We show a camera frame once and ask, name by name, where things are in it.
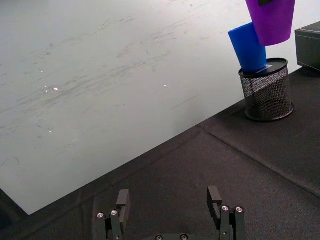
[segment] black mesh cup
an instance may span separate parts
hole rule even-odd
[[[263,70],[239,71],[249,119],[275,121],[294,111],[287,64],[284,58],[270,58]]]

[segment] table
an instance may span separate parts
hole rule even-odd
[[[244,101],[0,232],[0,239],[94,239],[99,212],[130,189],[127,239],[190,233],[215,239],[207,186],[245,208],[247,238],[319,239],[320,74],[290,75],[295,111],[246,119]]]

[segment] blue plastic cup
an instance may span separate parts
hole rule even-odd
[[[243,72],[255,72],[267,65],[266,47],[259,43],[254,24],[228,32]]]

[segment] black box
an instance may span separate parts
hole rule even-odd
[[[298,65],[320,71],[320,21],[295,30]]]

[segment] purple plastic cup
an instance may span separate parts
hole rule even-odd
[[[290,38],[295,10],[295,0],[245,0],[252,22],[263,46],[283,43]]]

